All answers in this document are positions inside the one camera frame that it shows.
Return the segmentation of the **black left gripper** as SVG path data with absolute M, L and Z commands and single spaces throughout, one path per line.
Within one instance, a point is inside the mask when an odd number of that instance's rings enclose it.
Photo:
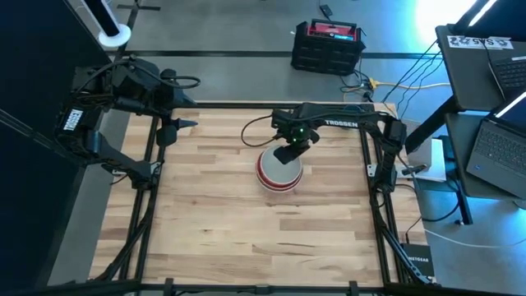
M 175 70 L 166 68 L 160 72 L 156 67 L 139 67 L 138 72 L 151 84 L 151 91 L 145 102 L 149 115 L 170 118 L 175 109 L 196 106 L 196 101 L 186 95 L 184 87 L 178 83 L 178 80 L 184 80 L 186 77 L 179 76 Z M 181 118 L 164 120 L 165 127 L 176 129 L 197 125 L 198 122 Z

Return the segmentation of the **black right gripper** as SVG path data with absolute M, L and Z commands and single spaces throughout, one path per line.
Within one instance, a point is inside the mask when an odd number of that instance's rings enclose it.
M 306 135 L 294 136 L 293 134 L 284 137 L 288 143 L 286 146 L 278 146 L 274 152 L 274 157 L 281 164 L 288 164 L 299 158 L 310 148 L 309 142 L 316 144 L 320 140 L 318 133 L 308 133 Z

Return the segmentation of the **red and white bowl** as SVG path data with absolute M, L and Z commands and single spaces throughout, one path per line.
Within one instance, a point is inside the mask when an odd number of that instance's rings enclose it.
M 279 146 L 272 146 L 262 152 L 256 161 L 256 176 L 260 184 L 273 192 L 286 192 L 296 187 L 303 175 L 300 159 L 282 164 L 274 155 Z

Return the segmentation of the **small red bowl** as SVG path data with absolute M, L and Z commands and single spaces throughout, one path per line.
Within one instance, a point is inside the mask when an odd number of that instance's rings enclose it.
M 261 176 L 258 176 L 258 181 L 260 182 L 261 186 L 272 192 L 289 192 L 293 190 L 301 182 L 301 179 L 302 179 L 302 175 L 300 174 L 292 183 L 290 183 L 289 185 L 285 187 L 273 187 L 269 185 L 268 183 L 266 183 Z

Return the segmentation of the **red and black power station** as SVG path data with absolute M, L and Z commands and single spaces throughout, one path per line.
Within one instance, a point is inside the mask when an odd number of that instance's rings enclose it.
M 348 76 L 363 50 L 363 30 L 356 23 L 312 19 L 296 26 L 291 66 L 299 71 Z

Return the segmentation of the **black pole with white base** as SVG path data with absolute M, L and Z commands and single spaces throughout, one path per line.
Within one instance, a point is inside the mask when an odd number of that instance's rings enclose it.
M 81 0 L 95 24 L 99 27 L 98 41 L 105 47 L 118 48 L 132 36 L 128 25 L 119 23 L 106 0 Z

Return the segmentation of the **grey box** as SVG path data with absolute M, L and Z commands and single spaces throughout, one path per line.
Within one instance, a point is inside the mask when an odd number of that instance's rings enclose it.
M 426 139 L 414 152 L 408 155 L 410 166 L 426 165 L 415 173 L 416 178 L 443 183 L 446 181 L 443 143 L 440 139 Z

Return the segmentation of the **black partition panel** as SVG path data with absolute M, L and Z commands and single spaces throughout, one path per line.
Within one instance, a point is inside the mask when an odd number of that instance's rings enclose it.
M 0 0 L 0 109 L 47 139 L 75 68 L 108 61 L 66 0 Z M 0 294 L 48 283 L 84 172 L 0 123 Z

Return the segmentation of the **black desk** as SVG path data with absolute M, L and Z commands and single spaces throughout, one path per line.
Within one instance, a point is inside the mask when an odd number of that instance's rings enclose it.
M 448 45 L 454 35 L 446 25 L 435 28 L 437 41 L 458 107 L 472 111 L 490 111 L 505 99 L 491 73 L 491 60 L 526 56 L 526 42 L 513 41 L 513 49 L 457 49 Z
M 455 190 L 461 214 L 458 224 L 473 223 L 468 205 L 470 197 L 517 201 L 520 205 L 526 206 L 526 180 L 518 184 L 524 193 L 520 197 L 468 173 L 468 159 L 481 122 L 482 116 L 466 115 L 464 110 L 456 105 L 455 98 L 450 97 L 432 116 L 411 132 L 405 142 L 405 150 L 410 154 L 438 128 L 443 125 L 447 127 L 449 133 L 447 142 L 453 152 L 454 167 L 446 170 L 446 177 L 459 184 Z

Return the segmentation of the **open grey laptop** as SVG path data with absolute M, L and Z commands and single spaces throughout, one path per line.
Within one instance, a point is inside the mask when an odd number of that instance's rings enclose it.
M 526 91 L 482 119 L 467 172 L 526 199 Z

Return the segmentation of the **white printed label sheet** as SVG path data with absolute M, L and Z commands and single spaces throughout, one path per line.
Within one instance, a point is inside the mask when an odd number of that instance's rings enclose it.
M 490 38 L 475 38 L 462 35 L 447 35 L 448 45 L 451 48 L 457 49 L 513 49 L 510 38 L 490 37 Z

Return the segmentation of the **black keyboard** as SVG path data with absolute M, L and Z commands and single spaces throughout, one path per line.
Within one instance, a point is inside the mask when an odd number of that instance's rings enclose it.
M 491 60 L 489 65 L 502 92 L 526 90 L 526 56 Z

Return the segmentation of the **black aluminium table frame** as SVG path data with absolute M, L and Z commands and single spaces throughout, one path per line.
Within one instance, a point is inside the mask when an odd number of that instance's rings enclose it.
M 408 259 L 397 229 L 417 215 L 407 189 L 372 187 L 380 144 L 365 132 L 320 129 L 301 182 L 272 192 L 256 176 L 270 112 L 289 102 L 206 102 L 175 116 L 198 122 L 169 148 L 158 123 L 132 116 L 123 151 L 163 164 L 150 192 L 113 185 L 91 266 L 97 280 L 131 281 L 168 296 L 403 293 L 431 280 Z

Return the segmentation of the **black Netgear network switch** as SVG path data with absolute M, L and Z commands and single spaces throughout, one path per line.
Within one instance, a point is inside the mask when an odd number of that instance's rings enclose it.
M 402 243 L 408 259 L 422 272 L 423 275 L 434 278 L 435 271 L 431 256 L 431 248 L 427 245 Z

